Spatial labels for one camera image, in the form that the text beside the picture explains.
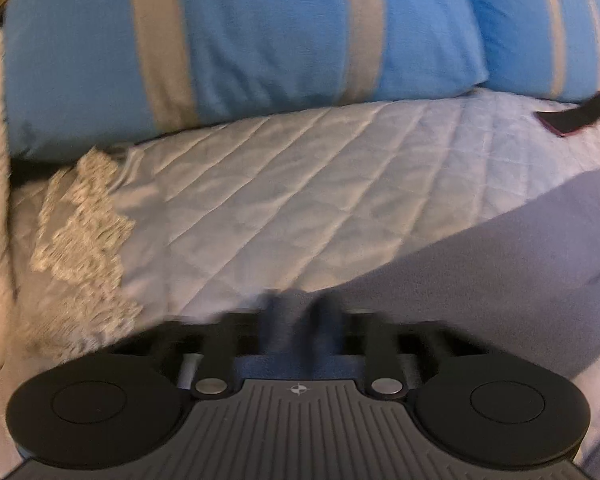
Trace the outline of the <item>blue-grey sweatpants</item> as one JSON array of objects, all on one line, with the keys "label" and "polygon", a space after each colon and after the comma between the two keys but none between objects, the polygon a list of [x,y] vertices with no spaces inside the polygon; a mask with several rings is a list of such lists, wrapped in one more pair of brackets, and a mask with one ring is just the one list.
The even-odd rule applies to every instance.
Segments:
[{"label": "blue-grey sweatpants", "polygon": [[600,357],[600,170],[340,285],[262,297],[242,378],[347,377],[342,310],[436,321],[573,378]]}]

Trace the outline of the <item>blue striped pillow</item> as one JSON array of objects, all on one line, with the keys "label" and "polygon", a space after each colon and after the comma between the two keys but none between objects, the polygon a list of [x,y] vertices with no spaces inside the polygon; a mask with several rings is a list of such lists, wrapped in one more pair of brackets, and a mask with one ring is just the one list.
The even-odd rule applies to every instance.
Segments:
[{"label": "blue striped pillow", "polygon": [[488,76],[469,0],[9,0],[4,37],[9,149],[36,162]]},{"label": "blue striped pillow", "polygon": [[600,91],[600,0],[470,1],[486,88],[566,103]]}]

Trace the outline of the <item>right blue striped pillow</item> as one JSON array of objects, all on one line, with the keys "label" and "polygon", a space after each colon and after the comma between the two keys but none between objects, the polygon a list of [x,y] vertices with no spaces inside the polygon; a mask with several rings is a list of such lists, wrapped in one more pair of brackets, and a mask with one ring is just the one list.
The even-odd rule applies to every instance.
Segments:
[{"label": "right blue striped pillow", "polygon": [[566,103],[600,91],[600,0],[470,1],[486,88]]}]

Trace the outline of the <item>quilted white bedspread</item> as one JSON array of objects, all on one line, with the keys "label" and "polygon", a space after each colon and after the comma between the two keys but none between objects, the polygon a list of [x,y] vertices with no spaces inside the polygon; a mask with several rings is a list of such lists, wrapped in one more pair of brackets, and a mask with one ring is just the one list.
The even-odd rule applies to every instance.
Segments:
[{"label": "quilted white bedspread", "polygon": [[600,121],[558,138],[540,101],[478,90],[246,119],[123,153],[111,191],[138,322],[265,288],[337,285],[600,168]]}]

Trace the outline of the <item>left blue striped pillow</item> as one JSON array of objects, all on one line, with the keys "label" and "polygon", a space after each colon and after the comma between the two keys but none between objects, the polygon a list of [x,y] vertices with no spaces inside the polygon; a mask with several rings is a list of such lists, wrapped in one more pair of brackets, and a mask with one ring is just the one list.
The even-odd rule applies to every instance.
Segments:
[{"label": "left blue striped pillow", "polygon": [[488,76],[469,0],[9,0],[4,37],[9,149],[36,162]]}]

